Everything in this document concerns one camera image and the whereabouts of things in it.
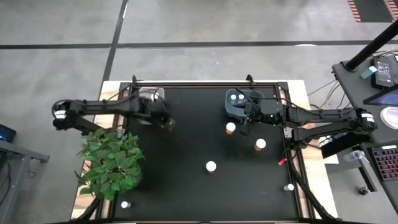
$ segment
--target black desk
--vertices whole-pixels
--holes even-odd
[[[395,57],[391,56],[388,58],[391,60],[392,70],[398,71],[398,63]],[[371,112],[373,114],[374,122],[378,125],[378,129],[373,131],[371,134],[372,142],[364,142],[361,144],[362,150],[366,153],[373,170],[378,176],[379,171],[376,168],[377,166],[373,164],[373,154],[371,151],[369,152],[369,150],[371,150],[369,147],[398,144],[398,130],[387,127],[381,121],[380,112],[387,106],[363,104],[364,99],[373,96],[380,91],[371,87],[370,78],[365,80],[361,78],[362,72],[370,66],[370,60],[367,60],[358,66],[356,72],[347,72],[341,63],[332,66],[332,69],[335,73],[336,79],[339,81],[351,104]],[[391,204],[398,212],[398,180],[382,181],[380,178],[379,180],[383,186],[383,189],[386,191]]]
[[[138,188],[116,197],[115,221],[297,219],[297,193],[283,190],[291,182],[288,167],[277,164],[284,150],[280,128],[255,124],[248,137],[238,130],[228,136],[225,125],[235,120],[224,112],[224,96],[231,87],[164,88],[177,125],[170,134],[127,121],[146,157],[144,178]],[[275,88],[256,90],[279,95]],[[258,138],[267,142],[261,152],[254,150]],[[208,161],[217,164],[213,174],[205,171]],[[132,207],[121,208],[122,201]]]
[[[398,71],[398,63],[394,57],[391,59],[392,70]],[[370,60],[358,66],[357,72],[347,72],[341,63],[332,66],[336,79],[346,93],[353,106],[366,109],[373,114],[374,122],[379,126],[371,134],[371,139],[378,146],[398,144],[398,130],[387,127],[380,118],[380,112],[387,106],[364,105],[363,100],[380,92],[371,87],[371,79],[361,78],[361,74],[369,68]]]

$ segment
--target gray floor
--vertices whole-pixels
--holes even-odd
[[[121,0],[1,0],[1,44],[110,43]],[[130,0],[120,43],[248,40],[370,40],[388,24],[354,21],[345,0]],[[118,49],[110,80],[302,79],[307,92],[333,79],[331,66],[363,46]],[[49,223],[70,217],[79,132],[55,131],[50,107],[62,98],[96,99],[108,49],[0,50],[0,123],[18,131],[16,144],[51,155],[32,161],[14,223]],[[330,87],[310,96],[323,103]],[[340,103],[338,90],[328,108]],[[340,218],[398,223],[384,191],[365,197],[357,170],[330,174]]]

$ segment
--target wooden table frame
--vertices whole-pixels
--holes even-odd
[[[100,99],[108,99],[111,96],[117,94],[120,89],[121,83],[126,83],[131,81],[106,81],[103,83]],[[140,83],[242,83],[245,81],[242,80],[225,80],[225,81],[141,81]],[[259,80],[256,83],[270,83],[270,82],[287,82],[289,86],[289,95],[290,100],[298,106],[301,106],[305,109],[310,110],[310,103],[307,97],[307,91],[305,89],[303,80]],[[284,91],[280,92],[282,98],[285,98]],[[112,128],[114,124],[114,115],[97,115],[95,116],[94,123],[104,127],[104,128]],[[304,128],[313,128],[313,124],[307,124]],[[311,144],[318,146],[318,141],[312,141]],[[326,211],[334,216],[338,217],[335,201],[333,199],[333,195],[330,188],[330,183],[328,179],[328,174],[326,173],[325,163],[322,158],[322,152],[314,147],[307,147],[302,150],[302,155],[305,164],[305,171],[307,173],[307,180],[309,183],[309,187],[313,194],[316,196],[318,201],[324,206]],[[300,172],[299,162],[297,159],[294,160],[294,164],[296,169]],[[76,194],[75,203],[72,210],[71,218],[79,217],[85,210],[86,207],[90,205],[93,200],[91,195],[79,195],[80,187]],[[298,187],[298,195],[300,198],[301,210],[304,218],[309,217],[308,206],[307,206],[307,198],[304,195],[304,192]],[[109,210],[109,202],[105,201],[103,206],[103,211],[101,213],[102,218],[107,217],[107,211]],[[315,211],[316,218],[320,218],[319,214]]]

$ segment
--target keyboard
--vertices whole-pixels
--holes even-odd
[[[373,148],[373,156],[382,180],[398,180],[398,148],[383,146]]]

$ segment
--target black pole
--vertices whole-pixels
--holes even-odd
[[[377,52],[384,44],[388,43],[398,34],[398,20],[393,22],[387,29],[379,34],[372,42],[370,42],[364,49],[353,57],[345,68],[352,72],[358,65],[364,62],[368,57]]]

